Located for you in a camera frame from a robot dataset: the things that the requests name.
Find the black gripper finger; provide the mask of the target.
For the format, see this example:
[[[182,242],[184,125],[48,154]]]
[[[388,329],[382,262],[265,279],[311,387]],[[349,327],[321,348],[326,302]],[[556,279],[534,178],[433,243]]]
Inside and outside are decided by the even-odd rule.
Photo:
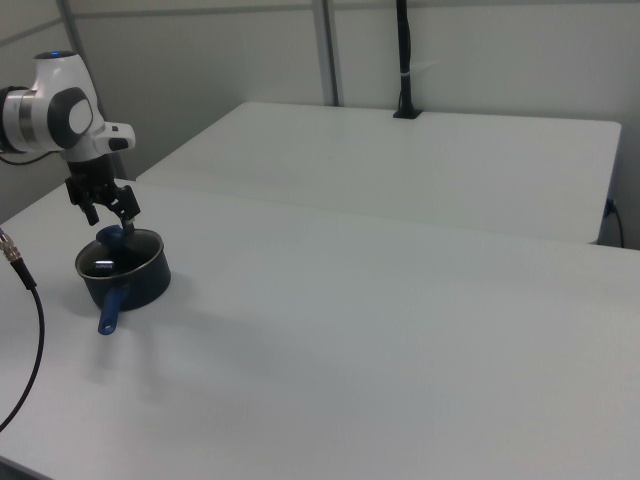
[[[96,225],[99,222],[99,216],[90,192],[72,178],[67,178],[65,185],[71,204],[81,209],[89,225]]]
[[[126,235],[134,232],[134,221],[141,209],[131,186],[108,185],[102,193],[102,204],[119,218]]]

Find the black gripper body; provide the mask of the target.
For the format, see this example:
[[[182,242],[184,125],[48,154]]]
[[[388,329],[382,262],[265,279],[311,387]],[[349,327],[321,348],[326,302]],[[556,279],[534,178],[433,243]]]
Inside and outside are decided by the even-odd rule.
[[[72,194],[113,194],[117,188],[111,158],[102,155],[83,162],[68,162],[70,177],[66,180]]]

